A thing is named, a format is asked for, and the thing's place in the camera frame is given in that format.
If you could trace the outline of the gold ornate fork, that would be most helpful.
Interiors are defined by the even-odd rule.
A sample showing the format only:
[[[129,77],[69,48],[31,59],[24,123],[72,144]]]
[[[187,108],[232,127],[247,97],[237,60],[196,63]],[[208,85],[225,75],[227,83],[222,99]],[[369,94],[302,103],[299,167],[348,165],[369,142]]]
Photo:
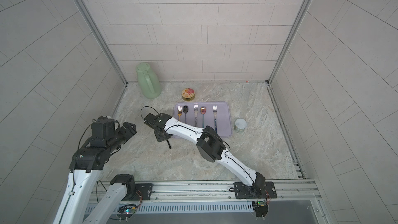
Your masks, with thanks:
[[[180,117],[182,115],[182,106],[178,106],[177,108],[177,115],[178,115],[178,121],[180,120]]]

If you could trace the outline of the silver fork patterned handle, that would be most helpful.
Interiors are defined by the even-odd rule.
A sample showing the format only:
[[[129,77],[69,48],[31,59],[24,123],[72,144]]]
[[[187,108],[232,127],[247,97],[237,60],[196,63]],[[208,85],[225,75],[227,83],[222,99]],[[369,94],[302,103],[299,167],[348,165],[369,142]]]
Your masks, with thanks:
[[[194,125],[195,125],[195,127],[198,127],[198,113],[199,113],[199,105],[195,104],[194,105],[194,114],[195,114]]]

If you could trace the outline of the iridescent spoon blue handle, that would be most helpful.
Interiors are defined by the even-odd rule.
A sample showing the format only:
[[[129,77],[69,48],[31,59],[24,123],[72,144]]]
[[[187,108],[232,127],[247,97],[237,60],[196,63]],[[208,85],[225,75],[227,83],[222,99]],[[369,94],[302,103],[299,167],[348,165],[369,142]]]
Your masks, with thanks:
[[[200,109],[200,113],[202,114],[202,126],[205,128],[205,114],[206,114],[206,107],[202,106]]]

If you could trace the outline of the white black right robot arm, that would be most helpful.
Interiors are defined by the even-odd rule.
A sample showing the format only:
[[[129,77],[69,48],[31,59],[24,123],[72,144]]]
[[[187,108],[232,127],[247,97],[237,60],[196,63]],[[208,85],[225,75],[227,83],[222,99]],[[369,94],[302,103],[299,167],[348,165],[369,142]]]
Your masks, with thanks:
[[[144,124],[154,130],[158,142],[167,141],[173,135],[186,139],[196,145],[205,160],[219,163],[236,175],[252,195],[260,197],[265,193],[265,177],[239,161],[212,127],[194,127],[164,113],[148,114]]]

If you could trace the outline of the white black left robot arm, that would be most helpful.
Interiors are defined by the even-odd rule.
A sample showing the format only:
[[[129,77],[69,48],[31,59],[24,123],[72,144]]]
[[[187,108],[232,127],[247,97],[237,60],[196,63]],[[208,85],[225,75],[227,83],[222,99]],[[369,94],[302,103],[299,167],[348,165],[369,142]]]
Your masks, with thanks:
[[[105,224],[124,198],[136,195],[133,175],[116,175],[105,196],[87,218],[84,217],[93,187],[118,148],[136,133],[133,123],[120,124],[101,116],[89,126],[92,135],[79,144],[69,166],[66,190],[54,219],[55,224]]]

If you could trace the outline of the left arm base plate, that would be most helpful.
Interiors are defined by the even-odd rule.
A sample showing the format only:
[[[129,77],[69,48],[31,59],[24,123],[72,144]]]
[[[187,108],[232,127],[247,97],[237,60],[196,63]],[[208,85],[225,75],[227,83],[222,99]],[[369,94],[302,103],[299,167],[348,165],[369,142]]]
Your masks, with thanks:
[[[123,198],[123,201],[147,201],[150,200],[152,194],[153,184],[135,184],[135,188],[127,186],[127,194]]]

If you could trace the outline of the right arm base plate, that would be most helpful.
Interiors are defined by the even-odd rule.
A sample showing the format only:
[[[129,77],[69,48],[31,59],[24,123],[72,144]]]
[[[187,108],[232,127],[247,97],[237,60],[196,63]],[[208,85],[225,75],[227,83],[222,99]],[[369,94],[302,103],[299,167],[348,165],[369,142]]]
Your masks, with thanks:
[[[272,181],[266,181],[260,186],[260,191],[242,182],[235,182],[233,186],[236,199],[276,199],[277,193]]]

